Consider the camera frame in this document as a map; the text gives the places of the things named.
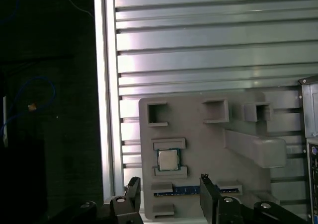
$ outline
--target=blue circuit board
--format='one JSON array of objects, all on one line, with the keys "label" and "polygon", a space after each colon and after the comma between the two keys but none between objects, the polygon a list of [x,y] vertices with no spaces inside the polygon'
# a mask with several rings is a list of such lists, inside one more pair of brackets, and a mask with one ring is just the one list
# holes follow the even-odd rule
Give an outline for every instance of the blue circuit board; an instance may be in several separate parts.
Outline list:
[{"label": "blue circuit board", "polygon": [[[238,193],[239,189],[219,189],[219,192],[224,193]],[[166,197],[166,196],[184,196],[184,195],[198,195],[200,194],[200,186],[184,186],[184,187],[173,187],[172,192],[168,193],[154,193],[155,197]]]},{"label": "blue circuit board", "polygon": [[174,187],[170,193],[154,193],[155,197],[183,196],[200,194],[200,186]]}]

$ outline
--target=screw head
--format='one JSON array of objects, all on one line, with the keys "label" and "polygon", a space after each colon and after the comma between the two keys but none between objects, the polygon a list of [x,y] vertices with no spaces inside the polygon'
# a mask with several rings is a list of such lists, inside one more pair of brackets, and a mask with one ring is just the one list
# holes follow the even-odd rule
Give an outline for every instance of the screw head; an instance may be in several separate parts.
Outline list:
[{"label": "screw head", "polygon": [[271,206],[268,203],[262,203],[260,206],[262,208],[265,208],[265,209],[270,209],[271,208]]},{"label": "screw head", "polygon": [[232,198],[224,198],[224,201],[226,201],[227,203],[232,203],[233,199]]},{"label": "screw head", "polygon": [[126,199],[124,197],[117,198],[116,201],[118,203],[123,203]]},{"label": "screw head", "polygon": [[80,208],[88,208],[88,207],[89,207],[89,203],[85,203],[85,204],[81,205]]}]

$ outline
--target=vertical metal frame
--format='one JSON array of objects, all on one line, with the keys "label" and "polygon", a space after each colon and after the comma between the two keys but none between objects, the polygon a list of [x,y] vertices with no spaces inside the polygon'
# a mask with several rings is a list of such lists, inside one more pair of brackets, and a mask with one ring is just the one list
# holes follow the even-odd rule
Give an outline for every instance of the vertical metal frame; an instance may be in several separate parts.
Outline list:
[{"label": "vertical metal frame", "polygon": [[124,194],[124,170],[122,157],[121,122],[119,108],[119,85],[117,66],[117,36],[115,0],[106,0],[107,59],[109,98],[111,111],[111,138],[113,151],[115,195]]},{"label": "vertical metal frame", "polygon": [[94,0],[95,7],[95,32],[96,32],[96,60],[98,79],[98,104],[100,145],[102,162],[103,197],[106,200],[113,195],[113,173],[112,173],[112,150],[110,138],[110,113],[108,94],[108,72],[107,72],[107,31],[104,27],[106,22],[105,0]]},{"label": "vertical metal frame", "polygon": [[318,77],[300,80],[303,92],[306,138],[318,137]]},{"label": "vertical metal frame", "polygon": [[313,204],[313,189],[312,189],[312,164],[311,164],[311,144],[318,145],[318,76],[299,80],[302,85],[303,96],[303,113],[305,124],[305,135],[307,140],[307,161],[309,171],[309,190],[311,203],[311,219],[314,223],[314,204]]}]

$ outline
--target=cpu processor chip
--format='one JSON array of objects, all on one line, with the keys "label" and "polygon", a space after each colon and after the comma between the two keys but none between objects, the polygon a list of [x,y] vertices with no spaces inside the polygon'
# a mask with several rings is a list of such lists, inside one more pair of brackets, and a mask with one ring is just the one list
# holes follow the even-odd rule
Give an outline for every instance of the cpu processor chip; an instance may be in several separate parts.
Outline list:
[{"label": "cpu processor chip", "polygon": [[157,150],[157,158],[159,171],[173,171],[181,169],[179,149],[159,149]]}]

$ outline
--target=blue cable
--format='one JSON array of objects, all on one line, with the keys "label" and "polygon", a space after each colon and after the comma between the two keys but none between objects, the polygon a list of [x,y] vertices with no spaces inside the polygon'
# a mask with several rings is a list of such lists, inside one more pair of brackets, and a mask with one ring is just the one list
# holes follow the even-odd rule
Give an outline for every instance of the blue cable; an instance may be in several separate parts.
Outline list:
[{"label": "blue cable", "polygon": [[15,8],[14,8],[14,11],[12,12],[11,15],[9,15],[7,18],[3,19],[3,20],[0,20],[0,24],[4,24],[8,21],[10,21],[11,19],[13,19],[13,17],[15,17],[17,11],[18,11],[18,8],[19,8],[19,0],[15,0]]},{"label": "blue cable", "polygon": [[[33,77],[33,78],[31,78],[30,80],[28,80],[28,81],[20,88],[19,92],[17,93],[17,95],[15,96],[15,98],[14,98],[14,100],[13,100],[13,103],[12,103],[12,105],[11,105],[11,107],[10,107],[10,110],[9,110],[8,114],[10,114],[10,112],[12,111],[12,109],[13,109],[13,107],[14,107],[16,101],[17,101],[17,99],[19,98],[19,96],[21,95],[21,93],[23,92],[23,90],[25,89],[25,87],[28,86],[28,84],[29,84],[30,82],[34,81],[34,80],[44,80],[44,81],[47,81],[47,82],[51,85],[51,88],[52,88],[52,90],[53,90],[53,94],[52,94],[52,97],[50,98],[50,100],[49,100],[47,103],[45,103],[44,105],[42,105],[42,106],[36,108],[36,110],[34,110],[34,111],[39,111],[39,110],[41,110],[41,109],[43,109],[43,108],[49,106],[49,105],[53,102],[53,100],[54,100],[54,98],[55,98],[55,95],[56,95],[55,86],[54,86],[53,83],[52,83],[50,80],[48,80],[46,77],[44,77],[44,76],[36,76],[36,77]],[[1,137],[3,136],[3,130],[4,130],[4,128],[5,128],[6,125],[7,125],[8,123],[10,123],[12,120],[14,120],[14,119],[16,119],[16,118],[18,118],[18,117],[20,117],[20,116],[22,116],[22,115],[24,115],[24,114],[27,114],[27,113],[30,113],[30,112],[34,112],[34,111],[22,111],[22,112],[20,112],[20,113],[18,113],[18,114],[16,114],[16,115],[10,117],[10,118],[4,123],[4,125],[1,127],[0,136],[1,136]]]}]

